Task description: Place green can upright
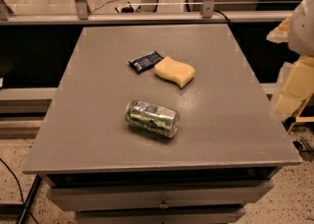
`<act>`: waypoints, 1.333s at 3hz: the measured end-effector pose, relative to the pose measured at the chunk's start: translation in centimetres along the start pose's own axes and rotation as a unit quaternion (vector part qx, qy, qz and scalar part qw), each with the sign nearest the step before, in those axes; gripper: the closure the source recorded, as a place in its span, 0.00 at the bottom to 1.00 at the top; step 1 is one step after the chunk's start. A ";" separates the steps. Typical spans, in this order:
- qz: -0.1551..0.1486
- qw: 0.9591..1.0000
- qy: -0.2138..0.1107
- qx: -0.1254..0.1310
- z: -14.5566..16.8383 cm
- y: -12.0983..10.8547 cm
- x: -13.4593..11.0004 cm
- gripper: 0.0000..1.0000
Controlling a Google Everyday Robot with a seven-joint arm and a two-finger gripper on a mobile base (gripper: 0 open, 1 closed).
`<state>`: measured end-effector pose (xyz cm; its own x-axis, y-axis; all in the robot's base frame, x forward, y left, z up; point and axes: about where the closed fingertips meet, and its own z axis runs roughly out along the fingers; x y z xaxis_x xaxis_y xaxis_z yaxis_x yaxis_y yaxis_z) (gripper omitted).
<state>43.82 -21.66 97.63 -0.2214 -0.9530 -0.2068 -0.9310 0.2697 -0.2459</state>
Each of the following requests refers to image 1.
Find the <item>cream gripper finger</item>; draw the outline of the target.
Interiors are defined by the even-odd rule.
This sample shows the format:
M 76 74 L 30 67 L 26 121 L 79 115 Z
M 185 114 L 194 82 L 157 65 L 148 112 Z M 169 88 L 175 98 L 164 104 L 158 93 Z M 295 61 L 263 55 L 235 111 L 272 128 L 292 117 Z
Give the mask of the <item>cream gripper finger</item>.
M 271 30 L 266 39 L 274 43 L 288 42 L 288 31 L 291 17 L 285 18 L 276 28 Z
M 272 96 L 272 110 L 292 115 L 314 92 L 314 57 L 301 55 L 294 63 L 284 62 Z

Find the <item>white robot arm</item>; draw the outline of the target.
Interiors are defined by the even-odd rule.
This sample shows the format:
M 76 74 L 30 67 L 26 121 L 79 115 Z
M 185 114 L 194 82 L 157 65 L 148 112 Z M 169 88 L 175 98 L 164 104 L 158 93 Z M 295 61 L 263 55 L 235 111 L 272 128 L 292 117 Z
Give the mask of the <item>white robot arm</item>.
M 314 0 L 302 0 L 266 39 L 286 42 L 289 50 L 299 54 L 294 63 L 281 67 L 271 101 L 274 113 L 292 115 L 314 92 Z

